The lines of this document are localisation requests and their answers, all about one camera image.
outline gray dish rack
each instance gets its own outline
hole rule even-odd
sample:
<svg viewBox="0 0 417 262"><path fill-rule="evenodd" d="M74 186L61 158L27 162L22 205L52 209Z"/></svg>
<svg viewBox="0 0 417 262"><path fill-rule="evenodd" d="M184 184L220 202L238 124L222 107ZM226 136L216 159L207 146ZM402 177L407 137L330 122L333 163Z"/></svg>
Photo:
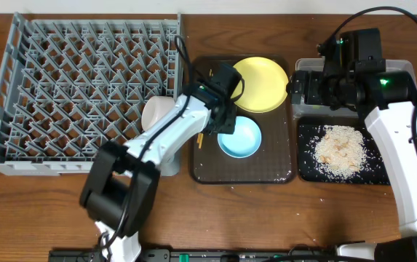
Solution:
<svg viewBox="0 0 417 262"><path fill-rule="evenodd" d="M0 172L88 172L98 148L142 132L143 107L176 97L177 20L26 20L15 14L0 69Z"/></svg>

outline tray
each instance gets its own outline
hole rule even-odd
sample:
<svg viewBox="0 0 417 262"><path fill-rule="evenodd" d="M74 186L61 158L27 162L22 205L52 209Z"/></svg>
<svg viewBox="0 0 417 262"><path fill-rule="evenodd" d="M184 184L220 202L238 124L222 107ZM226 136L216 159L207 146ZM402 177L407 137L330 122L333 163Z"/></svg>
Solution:
<svg viewBox="0 0 417 262"><path fill-rule="evenodd" d="M353 127L363 135L364 145L367 149L367 164L364 170L356 172L350 178L343 179L331 173L317 170L319 163L313 157L314 146L325 136L325 125L341 125ZM376 147L375 141L363 124L356 118L345 117L303 117L298 121L298 171L300 176L311 182L329 183L358 183L389 185L388 175L383 159Z"/></svg>
<svg viewBox="0 0 417 262"><path fill-rule="evenodd" d="M194 66L199 75L207 78L213 74L221 62L235 64L252 56L272 59L284 68L287 63L277 55L219 55L198 57ZM253 119L262 132L260 148L244 159L235 159L225 154L219 147L217 135L204 135L202 148L191 140L190 171L193 179L204 184L240 184L240 183L286 183L293 178L290 134L290 100L273 111L255 114L237 108L238 116Z"/></svg>
<svg viewBox="0 0 417 262"><path fill-rule="evenodd" d="M0 172L88 172L97 149L142 132L154 95L182 82L177 20L34 20L15 14L0 70Z"/></svg>

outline rice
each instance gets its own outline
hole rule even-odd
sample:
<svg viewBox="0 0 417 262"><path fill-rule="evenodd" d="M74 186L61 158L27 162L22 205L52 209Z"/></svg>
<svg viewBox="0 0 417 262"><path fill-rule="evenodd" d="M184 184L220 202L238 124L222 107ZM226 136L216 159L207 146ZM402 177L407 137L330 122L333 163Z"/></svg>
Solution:
<svg viewBox="0 0 417 262"><path fill-rule="evenodd" d="M325 132L314 153L320 172L347 179L365 167L367 155L361 132L345 126L325 126Z"/></svg>

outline wooden table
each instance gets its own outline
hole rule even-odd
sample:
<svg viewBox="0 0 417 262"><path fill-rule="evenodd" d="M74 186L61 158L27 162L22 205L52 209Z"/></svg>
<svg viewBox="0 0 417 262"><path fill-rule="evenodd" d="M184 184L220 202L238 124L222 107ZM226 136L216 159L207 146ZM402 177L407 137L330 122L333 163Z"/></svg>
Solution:
<svg viewBox="0 0 417 262"><path fill-rule="evenodd" d="M345 15L187 15L192 59L206 54L272 53L290 65L316 57L315 45ZM135 19L136 15L28 15L28 19ZM0 15L0 62L11 15ZM346 29L379 27L384 57L409 60L417 78L417 27L403 16L365 16ZM175 249L284 250L298 243L332 245L399 237L388 186L308 183L203 186L188 175L162 178L140 231L145 245ZM86 175L7 177L0 174L0 261L45 261L53 247L91 247L98 237L79 194Z"/></svg>

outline cup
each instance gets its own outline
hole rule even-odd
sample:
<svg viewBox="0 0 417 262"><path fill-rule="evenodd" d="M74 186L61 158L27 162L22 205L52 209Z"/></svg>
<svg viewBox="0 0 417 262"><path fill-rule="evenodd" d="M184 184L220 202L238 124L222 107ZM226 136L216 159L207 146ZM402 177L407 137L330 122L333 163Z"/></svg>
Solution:
<svg viewBox="0 0 417 262"><path fill-rule="evenodd" d="M174 105L174 99L170 97L154 96L150 98L142 112L143 131L153 127L155 123L171 111Z"/></svg>

